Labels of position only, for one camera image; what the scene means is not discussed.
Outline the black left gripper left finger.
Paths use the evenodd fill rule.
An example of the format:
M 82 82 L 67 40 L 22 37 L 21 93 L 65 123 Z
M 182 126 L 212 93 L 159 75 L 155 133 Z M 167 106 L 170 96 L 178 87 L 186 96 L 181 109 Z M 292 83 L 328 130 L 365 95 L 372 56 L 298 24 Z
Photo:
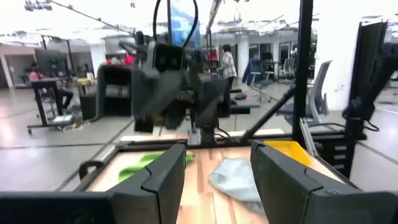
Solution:
M 186 145 L 175 144 L 109 189 L 115 223 L 176 224 L 185 179 L 185 158 Z

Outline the black low platform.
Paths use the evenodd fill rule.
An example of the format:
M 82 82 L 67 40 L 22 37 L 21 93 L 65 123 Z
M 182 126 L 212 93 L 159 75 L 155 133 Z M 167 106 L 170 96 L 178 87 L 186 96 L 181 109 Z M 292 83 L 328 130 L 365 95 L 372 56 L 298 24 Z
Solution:
M 259 102 L 243 92 L 241 89 L 232 90 L 231 97 L 231 114 L 250 114 L 254 108 L 259 108 Z

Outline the black desk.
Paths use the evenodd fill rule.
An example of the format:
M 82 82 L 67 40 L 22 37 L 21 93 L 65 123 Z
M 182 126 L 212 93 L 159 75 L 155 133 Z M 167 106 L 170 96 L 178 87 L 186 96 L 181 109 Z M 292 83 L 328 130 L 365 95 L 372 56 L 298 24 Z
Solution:
M 73 113 L 64 115 L 63 105 L 58 99 L 58 82 L 61 81 L 65 79 L 49 78 L 31 82 L 41 124 L 27 125 L 29 135 L 32 135 L 32 130 L 37 128 L 58 128 L 63 131 L 78 124 Z

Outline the green plastic face-print bucket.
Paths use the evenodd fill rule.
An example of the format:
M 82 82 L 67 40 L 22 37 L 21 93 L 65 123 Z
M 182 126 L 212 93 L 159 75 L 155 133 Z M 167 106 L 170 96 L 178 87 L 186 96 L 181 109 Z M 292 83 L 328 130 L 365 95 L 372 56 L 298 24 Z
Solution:
M 127 166 L 119 172 L 119 182 L 122 182 L 140 171 L 148 171 L 150 176 L 158 177 L 159 182 L 174 179 L 180 170 L 184 171 L 185 164 L 191 163 L 195 158 L 194 153 L 184 150 L 164 153 L 153 152 L 144 154 L 136 165 Z

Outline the chair with blue jacket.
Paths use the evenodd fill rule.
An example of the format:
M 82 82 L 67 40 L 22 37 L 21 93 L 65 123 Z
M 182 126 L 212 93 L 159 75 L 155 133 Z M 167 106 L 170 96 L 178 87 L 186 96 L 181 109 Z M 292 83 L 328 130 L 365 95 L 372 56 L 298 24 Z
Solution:
M 274 81 L 269 78 L 269 75 L 269 72 L 263 70 L 262 62 L 258 58 L 249 59 L 243 74 L 242 83 L 258 91 L 258 102 L 262 103 L 264 100 L 267 100 L 269 103 L 271 102 L 271 98 L 264 96 L 262 93 L 265 88 L 274 83 Z

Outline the black aluminium table frame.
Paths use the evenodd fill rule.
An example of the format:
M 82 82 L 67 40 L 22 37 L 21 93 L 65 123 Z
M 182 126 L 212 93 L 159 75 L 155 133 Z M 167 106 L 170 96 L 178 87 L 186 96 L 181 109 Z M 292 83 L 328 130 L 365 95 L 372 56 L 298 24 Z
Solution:
M 299 16 L 299 31 L 298 31 L 298 67 L 297 76 L 294 84 L 285 92 L 285 95 L 266 113 L 261 117 L 258 122 L 250 129 L 245 131 L 242 135 L 221 138 L 219 141 L 215 140 L 215 135 L 212 130 L 207 131 L 206 138 L 201 140 L 198 144 L 193 144 L 192 147 L 204 148 L 204 147 L 235 147 L 245 146 L 250 141 L 255 139 L 256 132 L 271 119 L 272 116 L 278 112 L 286 102 L 293 98 L 293 120 L 292 120 L 292 134 L 285 135 L 284 137 L 298 143 L 309 141 L 307 149 L 312 153 L 312 156 L 319 160 L 329 171 L 339 177 L 344 183 L 350 184 L 349 179 L 351 173 L 351 165 L 353 161 L 353 148 L 359 140 L 352 140 L 345 134 L 345 127 L 341 131 L 319 133 L 317 136 L 322 141 L 331 140 L 335 144 L 345 144 L 347 146 L 347 156 L 345 168 L 341 170 L 335 169 L 331 166 L 328 161 L 317 154 L 317 149 L 313 145 L 312 135 L 309 131 L 307 121 L 304 118 L 305 115 L 305 100 L 307 97 L 307 79 L 308 79 L 308 67 L 310 59 L 310 37 L 312 28 L 312 12 L 313 12 L 313 0 L 300 0 L 300 16 Z

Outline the black waste bin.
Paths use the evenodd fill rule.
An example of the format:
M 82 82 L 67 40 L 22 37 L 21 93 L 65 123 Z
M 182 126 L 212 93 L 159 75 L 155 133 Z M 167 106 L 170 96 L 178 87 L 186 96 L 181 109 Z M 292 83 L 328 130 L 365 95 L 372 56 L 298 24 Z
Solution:
M 92 120 L 96 117 L 96 93 L 80 95 L 80 106 L 83 120 Z

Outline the yellow plastic bin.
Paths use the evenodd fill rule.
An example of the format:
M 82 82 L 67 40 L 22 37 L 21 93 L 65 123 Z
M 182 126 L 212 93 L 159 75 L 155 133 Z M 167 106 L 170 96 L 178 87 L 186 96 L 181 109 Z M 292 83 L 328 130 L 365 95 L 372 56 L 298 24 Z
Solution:
M 303 165 L 309 166 L 311 164 L 306 150 L 295 141 L 264 141 L 264 143 Z

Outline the black open cabinet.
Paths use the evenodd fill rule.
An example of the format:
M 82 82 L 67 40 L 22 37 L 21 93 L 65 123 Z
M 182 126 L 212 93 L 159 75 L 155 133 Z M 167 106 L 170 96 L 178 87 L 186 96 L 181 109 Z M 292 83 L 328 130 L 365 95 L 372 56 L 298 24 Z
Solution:
M 122 65 L 101 65 L 97 71 L 98 116 L 127 116 L 131 112 L 132 70 Z

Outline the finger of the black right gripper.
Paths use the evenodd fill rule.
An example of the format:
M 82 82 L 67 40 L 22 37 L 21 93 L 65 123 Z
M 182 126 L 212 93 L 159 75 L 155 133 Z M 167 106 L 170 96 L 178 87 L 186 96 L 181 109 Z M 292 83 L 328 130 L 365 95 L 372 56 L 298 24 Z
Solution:
M 167 71 L 148 77 L 142 70 L 132 72 L 132 115 L 136 119 L 160 114 L 178 95 L 184 74 Z
M 205 73 L 200 73 L 198 78 L 196 124 L 210 125 L 216 118 L 228 118 L 231 115 L 229 81 Z

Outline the grey cloth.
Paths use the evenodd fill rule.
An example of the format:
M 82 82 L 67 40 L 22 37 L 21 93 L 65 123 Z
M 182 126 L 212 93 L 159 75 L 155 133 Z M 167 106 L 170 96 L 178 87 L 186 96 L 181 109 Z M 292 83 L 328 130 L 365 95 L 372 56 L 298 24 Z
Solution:
M 215 189 L 242 202 L 251 211 L 266 214 L 249 159 L 224 158 L 208 176 L 208 181 Z

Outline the black desk monitor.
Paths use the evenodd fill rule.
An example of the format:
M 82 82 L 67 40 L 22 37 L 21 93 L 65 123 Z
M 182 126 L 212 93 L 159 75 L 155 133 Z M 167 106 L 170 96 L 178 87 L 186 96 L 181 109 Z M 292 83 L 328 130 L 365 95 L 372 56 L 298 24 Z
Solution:
M 58 50 L 35 49 L 39 71 L 48 77 L 70 78 L 71 73 L 65 54 Z

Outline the person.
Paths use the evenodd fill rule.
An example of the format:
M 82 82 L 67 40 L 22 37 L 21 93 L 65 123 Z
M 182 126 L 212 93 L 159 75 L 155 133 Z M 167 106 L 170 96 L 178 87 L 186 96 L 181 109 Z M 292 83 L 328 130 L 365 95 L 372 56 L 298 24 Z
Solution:
M 237 77 L 236 67 L 234 64 L 234 58 L 231 52 L 231 46 L 224 44 L 222 46 L 223 58 L 221 60 L 221 68 L 223 76 L 229 83 L 229 88 L 232 88 L 234 78 Z
M 37 81 L 49 78 L 47 75 L 44 75 L 37 65 L 36 62 L 32 62 L 31 64 L 31 72 L 29 73 L 30 81 Z M 63 108 L 67 109 L 70 106 L 71 100 L 73 99 L 73 93 L 66 88 L 61 86 L 58 87 L 58 99 L 62 103 Z

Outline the grey office chair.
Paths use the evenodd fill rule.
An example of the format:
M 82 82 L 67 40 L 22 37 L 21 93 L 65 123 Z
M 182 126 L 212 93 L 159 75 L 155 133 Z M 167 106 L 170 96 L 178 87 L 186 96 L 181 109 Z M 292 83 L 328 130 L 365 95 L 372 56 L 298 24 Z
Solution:
M 307 85 L 307 99 L 304 118 L 309 126 L 343 125 L 342 118 L 338 118 L 336 115 L 330 115 L 327 94 L 322 92 L 327 72 L 332 63 L 332 60 L 323 62 L 314 83 Z

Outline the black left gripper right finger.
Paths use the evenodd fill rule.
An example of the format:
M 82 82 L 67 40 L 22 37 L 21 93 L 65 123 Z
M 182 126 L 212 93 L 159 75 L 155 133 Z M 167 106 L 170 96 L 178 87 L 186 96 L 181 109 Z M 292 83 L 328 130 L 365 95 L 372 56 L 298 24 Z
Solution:
M 254 141 L 250 157 L 255 185 L 269 224 L 347 224 L 354 213 L 342 206 L 361 191 L 310 167 L 301 147 L 279 151 Z

